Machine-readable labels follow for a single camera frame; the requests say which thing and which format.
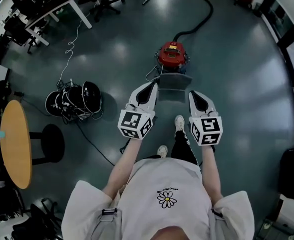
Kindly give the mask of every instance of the red vacuum cleaner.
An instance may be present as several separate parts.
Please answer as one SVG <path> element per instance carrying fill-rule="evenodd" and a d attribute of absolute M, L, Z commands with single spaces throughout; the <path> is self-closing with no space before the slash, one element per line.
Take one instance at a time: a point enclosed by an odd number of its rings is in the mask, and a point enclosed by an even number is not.
<path fill-rule="evenodd" d="M 149 0 L 145 0 L 142 5 L 145 5 Z M 205 24 L 213 13 L 213 6 L 209 0 L 204 0 L 210 7 L 210 11 L 208 15 L 193 28 L 189 31 L 179 32 L 175 35 L 172 41 L 166 42 L 159 51 L 155 53 L 155 57 L 158 62 L 158 66 L 155 66 L 153 70 L 157 70 L 158 74 L 161 75 L 163 73 L 182 73 L 185 74 L 185 65 L 189 61 L 189 57 L 183 48 L 182 43 L 178 42 L 178 38 L 182 35 L 189 35 L 195 33 L 203 24 Z"/>

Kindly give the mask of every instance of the daisy print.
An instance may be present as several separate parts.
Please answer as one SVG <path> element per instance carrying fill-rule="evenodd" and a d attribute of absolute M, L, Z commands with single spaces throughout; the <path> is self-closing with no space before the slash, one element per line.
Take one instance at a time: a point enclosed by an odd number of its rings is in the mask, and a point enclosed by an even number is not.
<path fill-rule="evenodd" d="M 164 208 L 170 208 L 172 207 L 177 200 L 172 198 L 172 191 L 168 192 L 163 192 L 163 193 L 159 193 L 159 196 L 157 197 L 157 199 L 159 200 L 159 204 L 161 204 L 161 207 Z"/>

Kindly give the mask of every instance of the black pants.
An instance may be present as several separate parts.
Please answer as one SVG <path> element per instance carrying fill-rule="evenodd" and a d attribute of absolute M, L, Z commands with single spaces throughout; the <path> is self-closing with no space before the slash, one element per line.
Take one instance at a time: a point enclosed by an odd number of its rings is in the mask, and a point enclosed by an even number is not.
<path fill-rule="evenodd" d="M 198 165 L 197 159 L 193 155 L 193 152 L 187 143 L 188 139 L 185 138 L 185 133 L 182 130 L 177 131 L 175 139 L 176 139 L 176 142 L 171 151 L 171 158 L 184 160 L 184 161 L 193 163 L 195 165 Z M 161 158 L 161 156 L 156 154 L 156 155 L 146 157 L 145 159 L 157 159 L 157 158 Z"/>

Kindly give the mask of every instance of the desk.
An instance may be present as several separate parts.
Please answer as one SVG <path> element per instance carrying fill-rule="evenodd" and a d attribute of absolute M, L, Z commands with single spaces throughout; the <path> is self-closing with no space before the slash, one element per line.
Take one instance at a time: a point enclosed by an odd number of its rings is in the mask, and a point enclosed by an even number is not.
<path fill-rule="evenodd" d="M 85 23 L 85 25 L 87 26 L 87 28 L 92 28 L 92 25 L 90 24 L 90 22 L 88 21 L 88 19 L 86 18 L 86 16 L 82 13 L 82 11 L 80 10 L 79 6 L 76 4 L 76 2 L 74 0 L 52 0 L 48 3 L 45 3 L 43 5 L 43 7 L 40 10 L 40 13 L 37 17 L 35 18 L 31 18 L 28 23 L 26 24 L 25 29 L 33 36 L 36 37 L 39 41 L 41 41 L 43 44 L 45 44 L 46 46 L 49 45 L 49 43 L 42 38 L 41 36 L 39 36 L 37 33 L 35 33 L 33 30 L 31 30 L 30 28 L 35 25 L 38 21 L 40 21 L 41 19 L 43 19 L 44 17 L 46 17 L 47 15 L 50 15 L 51 17 L 53 17 L 53 19 L 56 22 L 59 22 L 59 19 L 57 18 L 57 16 L 55 14 L 53 14 L 53 11 L 59 9 L 60 7 L 63 7 L 67 4 L 70 4 L 71 7 L 75 10 L 75 12 L 79 15 L 79 17 L 82 19 L 82 21 Z"/>
<path fill-rule="evenodd" d="M 2 159 L 11 180 L 21 189 L 31 182 L 32 159 L 29 129 L 21 104 L 12 100 L 2 115 L 0 138 Z"/>
<path fill-rule="evenodd" d="M 60 129 L 48 124 L 42 132 L 29 132 L 25 112 L 21 104 L 12 100 L 6 106 L 0 130 L 5 133 L 0 138 L 3 163 L 11 180 L 17 187 L 25 189 L 31 182 L 32 165 L 57 163 L 64 154 L 64 139 Z M 31 158 L 30 139 L 40 139 L 43 158 Z"/>

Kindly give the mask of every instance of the black backpack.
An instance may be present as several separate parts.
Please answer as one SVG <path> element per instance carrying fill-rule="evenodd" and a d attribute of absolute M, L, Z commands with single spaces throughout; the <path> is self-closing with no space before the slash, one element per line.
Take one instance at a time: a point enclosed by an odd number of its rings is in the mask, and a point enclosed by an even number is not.
<path fill-rule="evenodd" d="M 278 188 L 285 197 L 294 199 L 294 148 L 282 155 Z"/>

